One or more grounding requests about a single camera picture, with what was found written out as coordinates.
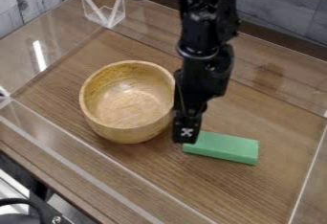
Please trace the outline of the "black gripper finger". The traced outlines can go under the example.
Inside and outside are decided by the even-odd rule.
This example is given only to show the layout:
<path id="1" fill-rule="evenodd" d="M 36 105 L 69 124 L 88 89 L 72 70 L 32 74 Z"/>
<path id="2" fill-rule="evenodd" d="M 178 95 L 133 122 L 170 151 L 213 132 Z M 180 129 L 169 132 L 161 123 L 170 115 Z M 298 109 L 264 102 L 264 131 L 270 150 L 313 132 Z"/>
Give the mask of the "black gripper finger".
<path id="1" fill-rule="evenodd" d="M 173 108 L 172 141 L 174 143 L 193 144 L 196 142 L 205 110 L 206 105 L 202 105 L 194 114 L 184 112 L 181 108 Z"/>

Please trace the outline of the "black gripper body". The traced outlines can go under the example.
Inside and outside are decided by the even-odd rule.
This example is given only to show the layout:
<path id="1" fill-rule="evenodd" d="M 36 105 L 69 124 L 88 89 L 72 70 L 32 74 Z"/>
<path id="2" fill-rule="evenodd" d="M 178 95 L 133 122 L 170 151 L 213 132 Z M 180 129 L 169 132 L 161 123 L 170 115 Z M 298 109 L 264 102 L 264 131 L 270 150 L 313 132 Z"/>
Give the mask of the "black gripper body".
<path id="1" fill-rule="evenodd" d="M 182 58 L 181 68 L 173 73 L 173 110 L 202 113 L 206 102 L 225 93 L 233 68 L 233 50 L 221 45 L 210 58 Z"/>

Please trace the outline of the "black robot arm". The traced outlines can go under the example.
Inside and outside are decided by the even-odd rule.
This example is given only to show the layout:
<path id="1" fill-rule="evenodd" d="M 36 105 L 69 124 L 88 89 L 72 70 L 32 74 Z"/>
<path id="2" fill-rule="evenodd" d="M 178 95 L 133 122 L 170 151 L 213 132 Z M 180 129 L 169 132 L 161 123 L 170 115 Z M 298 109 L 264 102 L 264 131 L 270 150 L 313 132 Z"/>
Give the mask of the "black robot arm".
<path id="1" fill-rule="evenodd" d="M 192 144 L 198 136 L 208 101 L 222 96 L 233 68 L 228 41 L 237 35 L 236 0 L 178 0 L 182 58 L 173 73 L 172 141 Z"/>

